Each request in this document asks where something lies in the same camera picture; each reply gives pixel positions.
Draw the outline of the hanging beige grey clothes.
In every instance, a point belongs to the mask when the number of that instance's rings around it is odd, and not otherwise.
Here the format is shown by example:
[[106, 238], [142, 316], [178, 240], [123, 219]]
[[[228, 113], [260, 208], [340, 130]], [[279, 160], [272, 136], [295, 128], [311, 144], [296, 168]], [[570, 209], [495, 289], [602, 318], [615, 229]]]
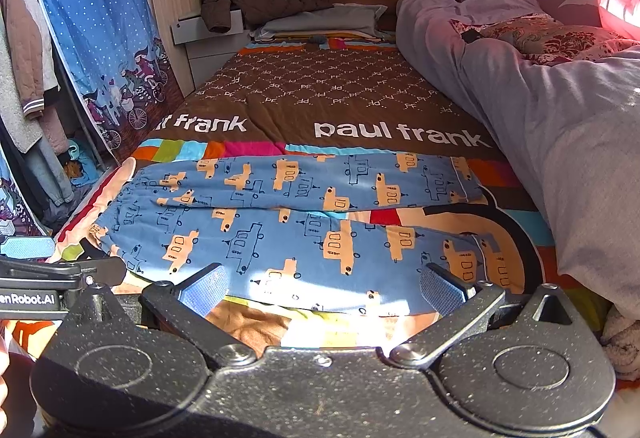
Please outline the hanging beige grey clothes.
[[49, 202], [70, 205], [74, 190], [58, 160], [68, 150], [68, 140], [58, 113], [46, 103], [46, 93], [58, 89], [58, 80], [38, 0], [1, 0], [1, 18], [13, 75], [2, 121]]

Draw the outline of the blue dotted wardrobe curtain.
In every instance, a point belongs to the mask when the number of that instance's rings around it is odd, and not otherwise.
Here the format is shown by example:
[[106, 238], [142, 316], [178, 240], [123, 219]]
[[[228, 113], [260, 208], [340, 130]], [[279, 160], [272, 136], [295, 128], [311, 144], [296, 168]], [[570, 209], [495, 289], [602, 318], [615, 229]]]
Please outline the blue dotted wardrobe curtain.
[[149, 1], [41, 2], [80, 104], [123, 161], [182, 101]]

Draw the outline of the red floral pillow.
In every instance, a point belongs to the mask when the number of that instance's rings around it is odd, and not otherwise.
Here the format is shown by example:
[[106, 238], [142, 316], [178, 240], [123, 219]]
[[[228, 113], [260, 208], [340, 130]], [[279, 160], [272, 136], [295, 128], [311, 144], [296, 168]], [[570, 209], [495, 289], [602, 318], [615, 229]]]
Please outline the red floral pillow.
[[555, 65], [570, 60], [602, 60], [639, 41], [596, 26], [563, 25], [548, 14], [528, 14], [485, 25], [449, 23], [465, 41], [492, 38], [510, 43], [525, 60]]

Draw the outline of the paul frank colourful bedspread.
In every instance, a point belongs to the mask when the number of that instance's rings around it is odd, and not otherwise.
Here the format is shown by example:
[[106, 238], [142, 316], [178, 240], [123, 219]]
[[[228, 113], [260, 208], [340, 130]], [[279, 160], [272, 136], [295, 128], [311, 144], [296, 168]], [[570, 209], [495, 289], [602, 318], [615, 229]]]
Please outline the paul frank colourful bedspread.
[[47, 437], [634, 437], [544, 212], [393, 47], [249, 46], [68, 229]]

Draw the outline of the grey bedside cabinet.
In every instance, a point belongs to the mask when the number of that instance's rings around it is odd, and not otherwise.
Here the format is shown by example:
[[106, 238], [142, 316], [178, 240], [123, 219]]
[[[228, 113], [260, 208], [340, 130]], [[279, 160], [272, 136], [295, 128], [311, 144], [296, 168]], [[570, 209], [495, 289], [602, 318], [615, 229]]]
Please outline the grey bedside cabinet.
[[171, 36], [175, 46], [186, 49], [195, 88], [212, 78], [215, 72], [250, 42], [250, 32], [244, 28], [240, 10], [231, 11], [231, 28], [223, 34], [209, 31], [198, 15], [174, 23], [171, 26]]

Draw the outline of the grey purple duvet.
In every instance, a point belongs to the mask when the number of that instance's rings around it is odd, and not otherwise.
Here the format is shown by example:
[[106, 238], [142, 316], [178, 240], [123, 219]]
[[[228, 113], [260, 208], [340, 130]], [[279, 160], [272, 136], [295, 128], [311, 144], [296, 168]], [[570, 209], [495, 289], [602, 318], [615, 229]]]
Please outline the grey purple duvet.
[[406, 60], [487, 128], [549, 224], [559, 271], [639, 315], [639, 51], [536, 65], [455, 23], [538, 11], [536, 0], [399, 0]]

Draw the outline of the blue car print pants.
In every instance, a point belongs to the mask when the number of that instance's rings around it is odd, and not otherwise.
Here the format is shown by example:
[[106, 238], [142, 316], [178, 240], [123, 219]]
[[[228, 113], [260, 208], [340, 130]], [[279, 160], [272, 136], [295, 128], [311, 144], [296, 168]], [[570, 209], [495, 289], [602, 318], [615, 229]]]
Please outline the blue car print pants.
[[490, 228], [437, 228], [424, 218], [427, 208], [482, 197], [459, 157], [171, 161], [138, 171], [90, 233], [149, 281], [179, 282], [220, 263], [234, 297], [397, 317], [436, 311], [420, 290], [429, 263], [465, 282], [521, 287], [521, 268], [506, 263]]

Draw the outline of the grey pillow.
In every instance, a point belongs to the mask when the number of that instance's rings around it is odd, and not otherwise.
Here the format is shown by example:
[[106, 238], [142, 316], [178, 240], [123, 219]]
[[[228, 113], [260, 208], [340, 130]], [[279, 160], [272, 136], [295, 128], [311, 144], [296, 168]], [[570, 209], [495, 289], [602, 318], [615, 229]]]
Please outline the grey pillow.
[[384, 4], [337, 3], [332, 8], [270, 20], [252, 31], [250, 37], [256, 41], [266, 41], [316, 34], [346, 34], [372, 39], [380, 34], [378, 20], [386, 11]]

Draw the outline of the teal toy on floor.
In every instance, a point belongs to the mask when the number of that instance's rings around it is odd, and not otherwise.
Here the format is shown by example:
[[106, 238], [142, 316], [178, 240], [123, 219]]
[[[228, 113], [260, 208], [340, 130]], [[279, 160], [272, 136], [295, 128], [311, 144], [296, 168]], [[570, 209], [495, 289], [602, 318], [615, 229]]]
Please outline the teal toy on floor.
[[100, 172], [96, 164], [75, 140], [68, 141], [66, 154], [68, 159], [63, 165], [63, 170], [74, 187], [95, 184], [99, 180]]

